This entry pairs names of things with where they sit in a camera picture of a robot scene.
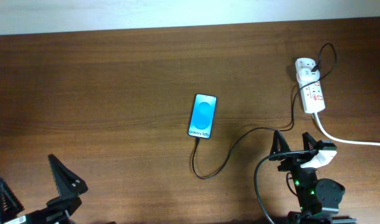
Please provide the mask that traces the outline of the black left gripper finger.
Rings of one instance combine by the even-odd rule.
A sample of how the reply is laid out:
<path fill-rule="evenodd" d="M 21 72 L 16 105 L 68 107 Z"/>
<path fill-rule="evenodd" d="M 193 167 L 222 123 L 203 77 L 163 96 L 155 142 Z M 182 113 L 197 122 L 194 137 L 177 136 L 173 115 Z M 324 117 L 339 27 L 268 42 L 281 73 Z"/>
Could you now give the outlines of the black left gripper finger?
<path fill-rule="evenodd" d="M 86 182 L 53 154 L 48 155 L 54 182 L 61 199 L 77 198 L 88 191 Z"/>
<path fill-rule="evenodd" d="M 24 211 L 24 206 L 0 177 L 0 224 L 17 218 L 22 211 Z"/>

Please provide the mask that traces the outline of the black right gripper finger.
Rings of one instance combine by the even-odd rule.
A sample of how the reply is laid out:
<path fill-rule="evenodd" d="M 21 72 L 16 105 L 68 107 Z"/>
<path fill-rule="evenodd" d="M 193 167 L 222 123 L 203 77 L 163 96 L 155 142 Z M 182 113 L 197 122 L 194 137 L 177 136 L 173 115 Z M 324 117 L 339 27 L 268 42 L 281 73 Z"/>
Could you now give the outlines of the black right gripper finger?
<path fill-rule="evenodd" d="M 291 152 L 291 150 L 281 132 L 278 130 L 274 131 L 269 160 L 282 161 L 289 156 L 289 152 Z"/>
<path fill-rule="evenodd" d="M 317 145 L 316 140 L 308 132 L 303 133 L 302 138 L 303 138 L 303 150 L 315 152 L 316 145 Z"/>

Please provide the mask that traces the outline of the blue Galaxy smartphone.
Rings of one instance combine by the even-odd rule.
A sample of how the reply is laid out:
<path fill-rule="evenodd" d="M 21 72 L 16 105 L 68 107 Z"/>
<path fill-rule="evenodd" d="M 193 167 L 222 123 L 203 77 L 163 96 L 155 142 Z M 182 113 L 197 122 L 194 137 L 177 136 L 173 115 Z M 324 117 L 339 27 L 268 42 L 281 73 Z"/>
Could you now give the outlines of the blue Galaxy smartphone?
<path fill-rule="evenodd" d="M 212 95 L 196 94 L 188 127 L 188 135 L 209 139 L 216 111 L 217 97 Z"/>

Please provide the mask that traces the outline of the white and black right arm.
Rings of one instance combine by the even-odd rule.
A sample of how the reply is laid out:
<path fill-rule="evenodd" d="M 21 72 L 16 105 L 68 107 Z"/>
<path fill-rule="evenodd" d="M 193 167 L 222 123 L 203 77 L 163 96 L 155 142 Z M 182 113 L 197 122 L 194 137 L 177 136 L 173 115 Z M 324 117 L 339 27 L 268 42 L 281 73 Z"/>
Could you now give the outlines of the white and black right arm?
<path fill-rule="evenodd" d="M 339 217 L 339 204 L 345 187 L 331 179 L 319 179 L 318 168 L 328 165 L 337 154 L 331 141 L 316 141 L 302 134 L 303 150 L 291 151 L 280 131 L 273 134 L 270 161 L 280 161 L 280 172 L 287 172 L 295 186 L 299 212 L 289 212 L 288 223 L 356 223 L 355 218 Z"/>

